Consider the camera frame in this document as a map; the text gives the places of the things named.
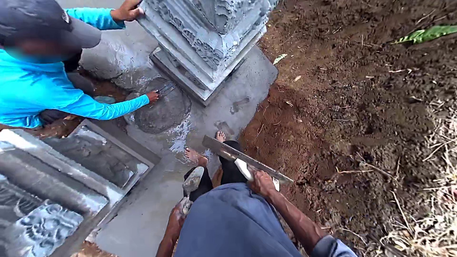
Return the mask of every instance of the dry grass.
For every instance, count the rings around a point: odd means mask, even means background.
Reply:
[[[457,110],[449,105],[444,101],[429,104],[435,130],[426,139],[424,161],[436,169],[436,179],[427,182],[419,194],[430,211],[416,220],[414,213],[403,208],[405,222],[392,219],[394,230],[381,239],[406,256],[457,257]]]

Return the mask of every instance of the carved concrete pillar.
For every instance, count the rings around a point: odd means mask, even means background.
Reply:
[[[151,55],[207,105],[221,82],[266,32],[277,0],[144,0],[139,23],[160,44]]]

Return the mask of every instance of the man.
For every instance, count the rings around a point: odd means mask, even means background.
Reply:
[[[240,150],[237,142],[225,141],[222,132],[218,132],[216,138]],[[190,199],[195,202],[185,220],[180,212],[182,203],[173,208],[157,257],[170,257],[178,238],[175,257],[301,256],[273,208],[281,214],[309,256],[356,257],[350,248],[326,234],[276,191],[267,173],[253,171],[254,180],[247,186],[246,178],[236,165],[221,158],[221,186],[211,190],[207,159],[192,149],[187,149],[186,155],[205,168],[200,182],[203,189],[199,186],[191,193]]]
[[[69,113],[108,120],[157,101],[148,93],[104,104],[93,85],[72,72],[83,48],[101,40],[100,30],[123,29],[142,14],[140,0],[119,9],[63,10],[54,0],[2,0],[0,5],[0,124],[38,128]]]

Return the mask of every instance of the dirt ground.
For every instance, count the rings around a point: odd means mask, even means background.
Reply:
[[[456,11],[450,0],[280,1],[260,41],[271,61],[287,57],[240,141],[294,179],[282,192],[359,256],[369,252],[357,235],[369,244],[401,220],[391,191],[417,216],[427,212],[427,103],[456,95],[456,36],[389,42],[455,24]]]

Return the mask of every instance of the baseball cap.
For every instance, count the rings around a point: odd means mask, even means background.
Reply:
[[[101,31],[70,17],[55,0],[1,0],[0,44],[12,38],[39,37],[62,40],[81,48],[92,48]]]

